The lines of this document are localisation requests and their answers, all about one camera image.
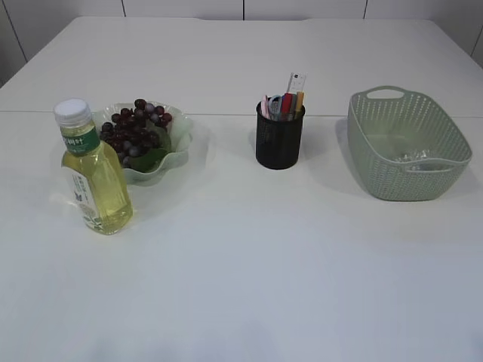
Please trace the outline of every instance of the yellow liquid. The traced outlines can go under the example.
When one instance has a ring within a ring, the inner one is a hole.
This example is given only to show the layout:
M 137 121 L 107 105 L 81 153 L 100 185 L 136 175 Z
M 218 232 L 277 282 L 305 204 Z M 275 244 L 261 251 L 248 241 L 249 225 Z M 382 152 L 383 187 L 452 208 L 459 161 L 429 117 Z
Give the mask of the yellow liquid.
M 63 136 L 74 137 L 87 133 L 95 125 L 60 129 Z M 126 180 L 114 149 L 100 141 L 100 145 L 81 156 L 69 151 L 64 153 L 62 166 L 82 174 L 89 183 L 94 202 L 99 211 L 100 227 L 93 228 L 100 234 L 111 235 L 119 231 L 133 215 Z

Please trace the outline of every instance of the bunch of grapes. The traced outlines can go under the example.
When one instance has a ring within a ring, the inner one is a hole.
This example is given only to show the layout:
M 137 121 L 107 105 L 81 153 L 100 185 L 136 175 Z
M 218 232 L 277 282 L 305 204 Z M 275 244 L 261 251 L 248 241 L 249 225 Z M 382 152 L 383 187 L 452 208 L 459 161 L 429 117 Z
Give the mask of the bunch of grapes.
M 147 122 L 168 132 L 168 125 L 173 120 L 162 106 L 154 106 L 142 99 L 136 100 L 134 106 L 134 111 L 123 108 L 121 113 L 114 113 L 112 123 L 104 123 L 100 132 L 101 140 L 114 148 L 119 162 L 125 168 L 131 167 L 130 158 L 143 156 L 150 149 L 162 147 L 159 135 L 154 130 L 146 129 Z

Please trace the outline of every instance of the white wall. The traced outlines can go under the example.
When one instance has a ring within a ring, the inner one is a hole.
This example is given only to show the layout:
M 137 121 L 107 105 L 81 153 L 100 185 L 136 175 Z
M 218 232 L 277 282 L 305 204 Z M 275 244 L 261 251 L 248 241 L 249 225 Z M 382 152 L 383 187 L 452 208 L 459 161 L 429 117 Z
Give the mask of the white wall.
M 24 65 L 25 58 L 22 50 L 15 38 L 5 8 L 0 2 L 0 87 Z
M 366 19 L 430 19 L 471 53 L 483 26 L 482 0 L 369 0 Z
M 4 1 L 29 60 L 78 16 L 124 16 L 121 0 Z
M 245 19 L 362 19 L 364 9 L 365 0 L 245 0 Z
M 128 17 L 242 20 L 243 0 L 124 0 Z
M 483 27 L 483 0 L 4 0 L 30 60 L 75 17 L 199 17 L 300 20 L 307 18 L 431 19 L 468 54 Z M 25 60 L 0 6 L 0 81 Z M 483 64 L 483 40 L 474 58 Z
M 483 68 L 483 36 L 480 37 L 473 53 L 473 59 Z

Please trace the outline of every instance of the green leaf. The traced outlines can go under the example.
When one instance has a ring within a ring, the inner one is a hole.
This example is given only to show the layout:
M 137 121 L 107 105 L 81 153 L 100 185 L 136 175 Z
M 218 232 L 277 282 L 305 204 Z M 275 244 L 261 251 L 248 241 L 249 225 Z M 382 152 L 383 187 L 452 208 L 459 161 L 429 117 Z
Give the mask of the green leaf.
M 136 171 L 150 172 L 157 167 L 161 160 L 169 152 L 166 149 L 150 149 L 145 155 L 140 157 L 130 157 L 129 163 Z
M 168 132 L 164 130 L 164 128 L 156 127 L 151 121 L 146 122 L 146 129 L 147 130 L 154 130 L 159 136 L 159 142 L 161 143 L 161 148 L 168 151 L 168 153 L 172 152 L 171 150 L 171 138 L 169 137 Z

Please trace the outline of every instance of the red marker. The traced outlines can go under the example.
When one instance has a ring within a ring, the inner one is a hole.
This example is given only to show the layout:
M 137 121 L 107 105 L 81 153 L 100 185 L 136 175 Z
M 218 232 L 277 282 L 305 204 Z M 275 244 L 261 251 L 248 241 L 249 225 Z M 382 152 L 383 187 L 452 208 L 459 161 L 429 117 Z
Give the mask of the red marker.
M 288 113 L 290 113 L 291 105 L 292 105 L 292 94 L 286 93 L 281 102 L 281 113 L 283 115 L 288 115 Z

